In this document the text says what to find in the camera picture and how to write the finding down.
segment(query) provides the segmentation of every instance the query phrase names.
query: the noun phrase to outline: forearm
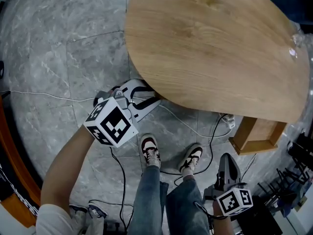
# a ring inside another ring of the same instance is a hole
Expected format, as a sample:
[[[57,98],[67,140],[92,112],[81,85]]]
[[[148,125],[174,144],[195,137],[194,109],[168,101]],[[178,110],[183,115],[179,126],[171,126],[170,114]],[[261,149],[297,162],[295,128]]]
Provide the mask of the forearm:
[[[94,137],[81,126],[61,149],[46,174],[41,205],[54,204],[69,212],[70,193],[93,141]]]
[[[221,216],[223,215],[219,204],[214,201],[213,203],[213,211],[214,216]],[[214,235],[234,235],[234,231],[231,225],[230,217],[226,219],[218,220],[214,219]]]

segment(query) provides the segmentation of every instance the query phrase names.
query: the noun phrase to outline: sneaker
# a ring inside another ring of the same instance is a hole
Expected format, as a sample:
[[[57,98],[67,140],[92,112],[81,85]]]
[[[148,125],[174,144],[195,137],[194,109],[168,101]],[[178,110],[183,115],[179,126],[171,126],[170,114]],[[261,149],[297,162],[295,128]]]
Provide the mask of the sneaker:
[[[87,212],[88,212],[88,208],[85,207],[85,206],[70,204],[69,207],[70,207],[72,210],[74,210],[75,212],[77,212],[77,211],[84,212],[84,213],[87,213]]]
[[[90,214],[91,217],[95,216],[97,218],[101,218],[101,217],[106,218],[108,216],[108,214],[105,211],[101,210],[100,206],[98,206],[94,202],[89,202],[89,209],[91,210],[91,214]]]
[[[155,165],[161,167],[160,154],[157,148],[157,141],[151,134],[146,134],[141,138],[141,152],[148,166]]]
[[[195,143],[188,148],[185,158],[178,165],[178,170],[183,177],[194,174],[195,167],[202,155],[202,152],[203,148],[199,143]]]

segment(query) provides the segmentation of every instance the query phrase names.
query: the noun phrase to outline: white sleeve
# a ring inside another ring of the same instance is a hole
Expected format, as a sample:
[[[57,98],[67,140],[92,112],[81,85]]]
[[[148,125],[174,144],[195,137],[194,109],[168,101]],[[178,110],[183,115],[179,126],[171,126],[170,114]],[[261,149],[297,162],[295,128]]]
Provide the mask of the white sleeve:
[[[42,205],[36,221],[36,235],[74,235],[69,214],[56,205]]]

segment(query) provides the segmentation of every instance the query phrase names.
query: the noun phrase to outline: blue jeans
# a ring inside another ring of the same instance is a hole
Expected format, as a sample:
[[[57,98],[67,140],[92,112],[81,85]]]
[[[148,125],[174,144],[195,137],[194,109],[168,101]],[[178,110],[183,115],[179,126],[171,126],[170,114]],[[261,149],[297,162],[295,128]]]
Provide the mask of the blue jeans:
[[[313,24],[313,0],[271,0],[290,20]]]
[[[168,184],[160,182],[157,166],[148,166],[142,174],[134,202],[129,235],[161,235],[164,206],[171,235],[209,235],[206,215],[193,205],[202,203],[194,179],[183,181],[167,195]]]

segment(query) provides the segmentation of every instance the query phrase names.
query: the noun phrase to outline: wooden table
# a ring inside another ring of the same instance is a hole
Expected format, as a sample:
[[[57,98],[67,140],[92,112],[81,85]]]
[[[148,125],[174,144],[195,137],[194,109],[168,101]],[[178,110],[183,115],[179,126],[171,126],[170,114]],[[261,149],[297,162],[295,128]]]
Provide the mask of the wooden table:
[[[130,0],[125,25],[136,69],[166,99],[283,123],[298,120],[309,88],[295,33],[269,0]]]

